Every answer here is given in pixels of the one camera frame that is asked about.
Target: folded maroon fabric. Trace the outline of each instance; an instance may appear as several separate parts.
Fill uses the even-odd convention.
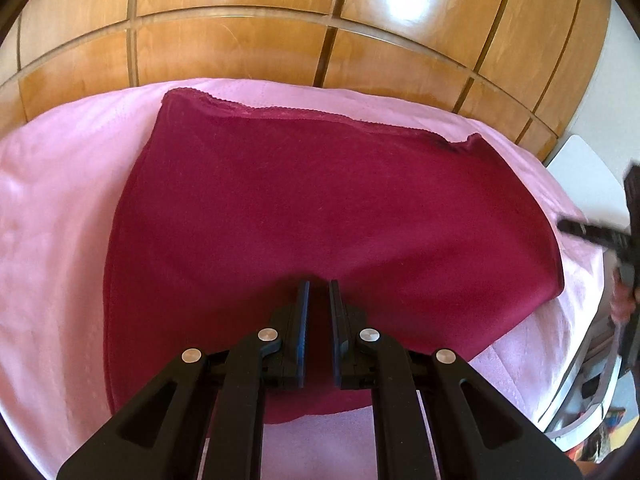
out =
[[[370,404],[332,386],[326,282],[409,349],[466,359],[564,287],[556,238],[479,135],[170,91],[118,204],[104,358],[119,409],[183,349],[233,346],[316,284],[306,386],[266,422]]]

